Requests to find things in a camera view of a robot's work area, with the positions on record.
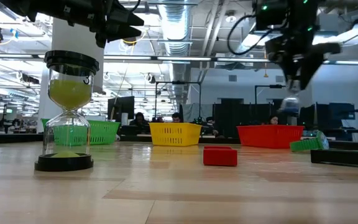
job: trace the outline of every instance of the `computer monitor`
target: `computer monitor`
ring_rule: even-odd
[[[351,103],[330,103],[331,119],[356,119],[354,105]]]
[[[114,107],[114,115],[111,117],[111,111]],[[114,119],[117,114],[116,110],[119,109],[119,114],[127,113],[128,119],[134,119],[135,116],[135,97],[134,96],[126,96],[119,97],[117,101],[115,98],[108,100],[108,119]]]

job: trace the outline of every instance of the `ceiling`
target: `ceiling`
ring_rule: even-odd
[[[214,20],[214,27],[217,26],[220,14],[232,13],[236,19],[244,14],[252,13],[252,1],[229,1],[226,13],[222,12],[222,1],[218,6],[216,17],[212,18],[211,12],[215,1],[202,0],[191,8],[191,22],[189,26],[189,41],[191,42],[189,55],[200,56],[204,37],[207,33],[207,26],[210,20]],[[137,14],[145,21],[145,26],[137,27],[143,33],[138,37],[138,42],[134,48],[125,46],[121,40],[110,42],[104,50],[105,55],[165,55],[165,45],[160,41],[163,40],[163,30],[161,28],[161,18],[156,14]],[[319,11],[320,24],[322,29],[333,31],[333,33],[343,33],[349,28],[349,21],[358,17],[358,1],[327,1],[326,5],[322,5]],[[227,35],[233,22],[227,22],[227,16],[223,17],[217,39],[214,42],[211,54],[221,53],[227,55],[226,46]],[[233,32],[231,37],[231,45],[233,47],[241,43],[247,44],[246,37],[251,39],[251,35],[247,36],[244,32],[249,21],[242,22],[239,28]],[[4,40],[0,44],[1,54],[32,54],[43,55],[51,49],[52,45],[52,26],[53,18],[38,14],[36,22],[29,22],[27,19],[13,15],[6,10],[0,10],[0,28]],[[264,58],[263,44],[251,52],[255,58]],[[358,60],[358,46],[356,44],[344,48],[343,53],[332,57],[334,60]],[[107,99],[119,96],[136,97],[136,108],[139,111],[152,114],[154,112],[154,88],[155,85],[146,81],[147,75],[153,75],[156,80],[171,81],[169,64],[162,63],[104,63],[104,82],[103,87],[106,95],[95,93],[92,102],[83,108],[86,114],[104,114],[107,112]],[[279,70],[267,70],[264,68],[276,68],[272,64],[259,64],[259,68],[247,68],[247,70],[227,71],[226,69],[216,69],[214,65],[208,70],[204,85],[213,86],[236,86],[236,85],[263,85],[264,83],[275,82],[275,77],[282,75]],[[20,80],[22,74],[29,75],[41,82],[42,70],[45,64],[41,59],[6,59],[0,58],[0,106],[9,103],[11,105],[20,105],[31,103],[26,108],[21,107],[20,113],[26,116],[35,116],[39,104],[40,85],[24,83]],[[191,79],[196,80],[200,72],[197,65],[191,64]],[[237,75],[237,82],[229,82],[229,75]],[[182,91],[185,95],[186,88],[176,88],[175,91]],[[173,97],[173,88],[167,85],[162,89],[162,94],[158,97],[158,113],[170,114],[177,109],[175,106],[177,99]]]

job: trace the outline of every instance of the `red cube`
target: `red cube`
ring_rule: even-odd
[[[206,166],[237,166],[237,150],[229,146],[205,146],[203,161]]]

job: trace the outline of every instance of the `wooden table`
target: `wooden table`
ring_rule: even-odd
[[[0,144],[0,223],[358,223],[358,168],[240,146],[206,167],[202,147],[117,142],[92,169],[34,172],[41,142]]]

